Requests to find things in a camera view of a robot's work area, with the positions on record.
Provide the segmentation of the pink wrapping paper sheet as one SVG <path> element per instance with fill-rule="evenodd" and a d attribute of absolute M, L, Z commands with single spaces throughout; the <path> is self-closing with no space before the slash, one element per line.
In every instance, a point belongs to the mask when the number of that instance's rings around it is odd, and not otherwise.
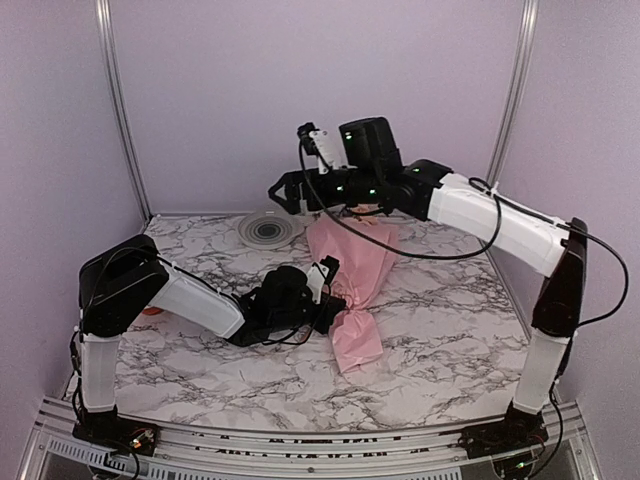
<path fill-rule="evenodd" d="M 378 360 L 382 341 L 373 315 L 367 311 L 377 297 L 397 255 L 344 229 L 323 215 L 306 230 L 312 258 L 339 261 L 332 292 L 346 301 L 329 329 L 333 353 L 341 373 Z"/>

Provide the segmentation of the beige raffia ribbon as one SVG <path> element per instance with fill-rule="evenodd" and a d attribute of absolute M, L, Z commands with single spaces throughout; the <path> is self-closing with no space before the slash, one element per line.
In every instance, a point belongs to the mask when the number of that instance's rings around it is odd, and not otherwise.
<path fill-rule="evenodd" d="M 294 341 L 293 344 L 294 345 L 303 345 L 305 344 L 309 338 L 311 337 L 311 335 L 313 334 L 313 330 L 309 329 L 307 332 L 305 332 L 304 334 L 300 334 Z"/>

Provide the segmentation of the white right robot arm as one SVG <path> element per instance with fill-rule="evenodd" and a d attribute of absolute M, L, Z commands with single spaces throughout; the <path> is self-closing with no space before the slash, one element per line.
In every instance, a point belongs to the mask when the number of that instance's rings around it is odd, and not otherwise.
<path fill-rule="evenodd" d="M 311 122 L 300 126 L 299 153 L 316 157 L 318 166 L 283 174 L 269 188 L 269 198 L 292 215 L 360 204 L 375 205 L 384 214 L 399 211 L 472 235 L 543 276 L 510 414 L 495 428 L 502 446 L 519 446 L 534 431 L 532 416 L 542 410 L 560 377 L 580 322 L 586 283 L 585 223 L 528 211 L 480 179 L 467 178 L 434 161 L 404 165 L 384 117 L 348 122 L 339 133 L 343 155 L 335 152 L 326 131 Z"/>

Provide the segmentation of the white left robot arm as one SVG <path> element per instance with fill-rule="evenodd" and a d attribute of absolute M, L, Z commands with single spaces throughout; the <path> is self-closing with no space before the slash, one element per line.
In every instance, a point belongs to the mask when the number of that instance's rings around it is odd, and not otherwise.
<path fill-rule="evenodd" d="M 146 308 L 194 323 L 227 342 L 292 344 L 303 327 L 322 335 L 346 308 L 332 293 L 339 261 L 327 256 L 303 271 L 281 265 L 249 293 L 225 293 L 162 258 L 139 234 L 87 261 L 79 271 L 79 398 L 86 426 L 106 445 L 125 438 L 115 413 L 115 370 L 123 334 Z"/>

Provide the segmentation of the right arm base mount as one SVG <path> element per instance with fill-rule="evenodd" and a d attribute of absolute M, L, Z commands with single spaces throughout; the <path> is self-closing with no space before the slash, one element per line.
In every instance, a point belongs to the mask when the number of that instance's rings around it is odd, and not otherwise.
<path fill-rule="evenodd" d="M 468 426 L 461 430 L 457 445 L 469 459 L 543 446 L 549 435 L 542 414 L 525 413 L 510 403 L 498 421 Z"/>

